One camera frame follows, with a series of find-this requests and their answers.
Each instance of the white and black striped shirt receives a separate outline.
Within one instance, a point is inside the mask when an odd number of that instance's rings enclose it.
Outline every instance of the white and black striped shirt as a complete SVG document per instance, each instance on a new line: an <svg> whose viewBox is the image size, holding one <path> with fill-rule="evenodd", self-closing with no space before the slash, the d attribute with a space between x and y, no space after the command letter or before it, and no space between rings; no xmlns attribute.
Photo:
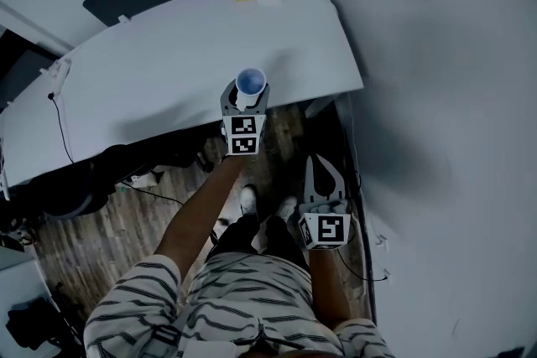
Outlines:
<svg viewBox="0 0 537 358"><path fill-rule="evenodd" d="M194 277L186 306L177 314L180 281L179 269L167 257L153 255L137 264L89 318L88 357L139 356L158 327L172 325L180 335L174 355L183 358L201 356L200 350L211 345L219 356L239 356L259 339L280 354L307 349L393 358L368 319L347 321L333 331L319 322L310 274L281 258L241 252L214 256Z"/></svg>

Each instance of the white cup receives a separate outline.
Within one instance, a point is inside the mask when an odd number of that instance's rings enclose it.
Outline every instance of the white cup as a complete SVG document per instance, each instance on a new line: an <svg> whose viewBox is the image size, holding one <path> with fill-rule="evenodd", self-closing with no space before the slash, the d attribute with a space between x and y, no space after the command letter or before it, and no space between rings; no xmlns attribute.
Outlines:
<svg viewBox="0 0 537 358"><path fill-rule="evenodd" d="M258 102L259 96L267 86L267 76L260 69L245 69L237 75L235 86L237 87L237 109L244 111Z"/></svg>

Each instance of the white desk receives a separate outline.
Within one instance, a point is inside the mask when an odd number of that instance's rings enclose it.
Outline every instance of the white desk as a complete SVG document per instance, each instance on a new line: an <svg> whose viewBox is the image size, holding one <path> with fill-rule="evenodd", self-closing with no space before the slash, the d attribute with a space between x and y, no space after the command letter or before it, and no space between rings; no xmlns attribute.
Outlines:
<svg viewBox="0 0 537 358"><path fill-rule="evenodd" d="M221 119L220 95L247 67L266 72L269 107L363 87L330 0L173 0L66 57L59 105L75 161ZM53 87L40 76L0 117L9 185L69 163Z"/></svg>

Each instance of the black pants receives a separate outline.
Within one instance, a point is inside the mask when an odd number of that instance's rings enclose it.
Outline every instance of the black pants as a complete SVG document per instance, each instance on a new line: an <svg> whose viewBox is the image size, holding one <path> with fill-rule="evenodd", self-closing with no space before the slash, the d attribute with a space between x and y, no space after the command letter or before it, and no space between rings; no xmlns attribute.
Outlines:
<svg viewBox="0 0 537 358"><path fill-rule="evenodd" d="M252 240L259 232L259 223L254 215L242 216L237 222L231 224L224 234L220 237L218 245L211 249L209 258L223 252L248 252L257 254L258 252L252 246ZM273 216L267 221L267 249L264 255L274 255L293 262L299 267L310 271L308 264L305 262L304 254L300 247L287 230L285 221L278 216Z"/></svg>

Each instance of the white sneaker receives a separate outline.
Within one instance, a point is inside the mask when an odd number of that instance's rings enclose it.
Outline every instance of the white sneaker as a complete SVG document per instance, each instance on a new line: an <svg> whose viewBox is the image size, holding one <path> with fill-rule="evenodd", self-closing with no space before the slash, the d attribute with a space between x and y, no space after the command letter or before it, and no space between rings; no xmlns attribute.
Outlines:
<svg viewBox="0 0 537 358"><path fill-rule="evenodd" d="M279 205L279 208L274 214L274 216L278 216L279 218L287 222L291 215L294 214L297 203L298 200L293 195L285 197L284 201L282 201Z"/></svg>
<svg viewBox="0 0 537 358"><path fill-rule="evenodd" d="M258 215L258 195L256 194L253 185L245 185L244 188L241 189L239 200L241 203L242 216Z"/></svg>

